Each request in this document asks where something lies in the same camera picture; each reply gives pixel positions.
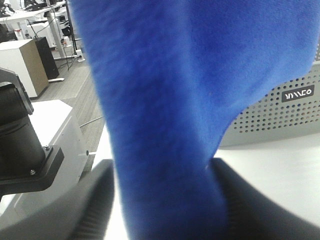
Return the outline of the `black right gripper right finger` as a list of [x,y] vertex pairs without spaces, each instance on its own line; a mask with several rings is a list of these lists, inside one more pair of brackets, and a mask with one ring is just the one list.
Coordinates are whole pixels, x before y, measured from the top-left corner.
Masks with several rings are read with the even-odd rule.
[[320,228],[261,194],[221,158],[211,159],[227,207],[227,240],[318,240]]

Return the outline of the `white robot base cart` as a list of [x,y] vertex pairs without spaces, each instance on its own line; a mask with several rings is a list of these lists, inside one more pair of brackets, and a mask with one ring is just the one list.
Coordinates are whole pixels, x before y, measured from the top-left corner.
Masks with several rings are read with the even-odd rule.
[[64,158],[49,188],[2,197],[2,227],[32,215],[74,187],[88,160],[85,140],[71,106],[61,100],[34,102],[32,106],[34,112],[29,118],[41,145],[53,153],[61,149]]

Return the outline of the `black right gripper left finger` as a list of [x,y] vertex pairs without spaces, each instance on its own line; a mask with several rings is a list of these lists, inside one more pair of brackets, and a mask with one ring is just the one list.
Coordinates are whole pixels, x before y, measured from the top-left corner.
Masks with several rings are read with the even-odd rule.
[[104,159],[64,195],[1,228],[2,240],[102,240],[115,196],[114,166]]

